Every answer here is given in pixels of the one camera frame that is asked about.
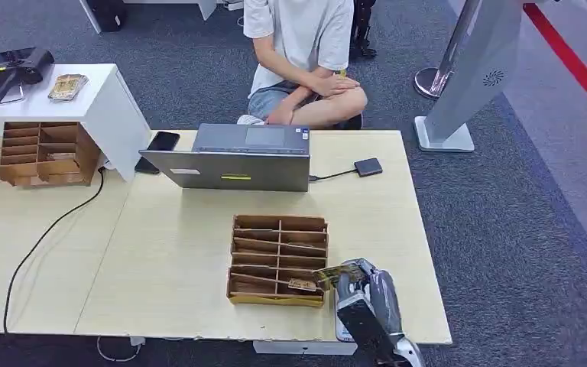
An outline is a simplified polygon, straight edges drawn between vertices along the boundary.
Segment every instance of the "red stripe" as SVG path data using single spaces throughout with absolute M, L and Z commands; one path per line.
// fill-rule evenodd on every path
M 566 44 L 561 34 L 556 31 L 536 4 L 525 4 L 523 10 L 553 51 L 555 51 L 555 54 L 568 68 L 568 71 L 587 92 L 587 66 L 577 57 L 575 51 Z

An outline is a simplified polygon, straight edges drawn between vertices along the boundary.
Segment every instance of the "smartphone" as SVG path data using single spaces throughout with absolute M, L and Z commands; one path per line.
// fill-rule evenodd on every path
M 148 146 L 148 150 L 171 151 L 177 146 L 180 137 L 180 135 L 174 134 L 173 132 L 158 132 Z M 142 172 L 143 174 L 158 174 L 159 170 L 147 159 L 141 157 L 141 160 L 136 164 L 136 172 Z

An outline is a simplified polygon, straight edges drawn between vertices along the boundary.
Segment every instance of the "cardboard compartment organizer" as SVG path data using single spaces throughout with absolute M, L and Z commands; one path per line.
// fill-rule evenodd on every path
M 79 122 L 6 122 L 0 176 L 12 186 L 90 185 L 99 155 Z
M 321 307 L 312 272 L 327 266 L 325 219 L 236 216 L 227 296 L 232 303 Z

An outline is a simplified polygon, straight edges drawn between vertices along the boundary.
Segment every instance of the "white t-shirt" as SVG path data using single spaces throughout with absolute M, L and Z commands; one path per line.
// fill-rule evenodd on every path
M 348 67 L 353 13 L 353 0 L 244 0 L 244 35 L 273 34 L 276 52 L 301 69 L 339 71 Z M 258 65 L 251 95 L 283 80 Z

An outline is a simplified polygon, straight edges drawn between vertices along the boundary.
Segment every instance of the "stanchion base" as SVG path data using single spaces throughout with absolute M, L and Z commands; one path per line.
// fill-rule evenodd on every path
M 450 151 L 454 153 L 469 153 L 474 151 L 474 142 L 472 136 L 469 134 L 467 124 L 462 124 L 445 141 L 434 143 L 429 141 L 429 135 L 426 133 L 426 126 L 424 125 L 425 119 L 426 116 L 417 116 L 414 123 L 421 151 Z
M 423 97 L 427 97 L 430 99 L 438 99 L 439 95 L 431 93 L 431 86 L 433 85 L 433 80 L 435 79 L 435 75 L 437 74 L 436 67 L 427 67 L 426 69 L 422 69 L 415 74 L 415 90 Z

